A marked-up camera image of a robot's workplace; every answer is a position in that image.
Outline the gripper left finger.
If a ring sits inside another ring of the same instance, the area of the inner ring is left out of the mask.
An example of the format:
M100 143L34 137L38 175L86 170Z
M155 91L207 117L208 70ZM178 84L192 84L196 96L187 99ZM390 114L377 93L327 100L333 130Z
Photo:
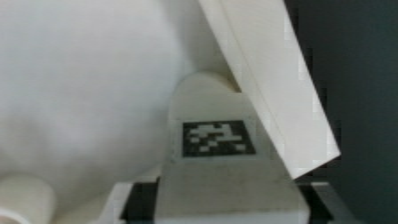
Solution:
M118 183L100 214L100 224L155 224L159 182Z

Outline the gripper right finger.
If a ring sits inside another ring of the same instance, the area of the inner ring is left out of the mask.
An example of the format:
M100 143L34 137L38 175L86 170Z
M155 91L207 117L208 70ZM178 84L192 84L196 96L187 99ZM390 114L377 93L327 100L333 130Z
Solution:
M350 211L331 184L299 182L297 186L311 210L308 224L349 224Z

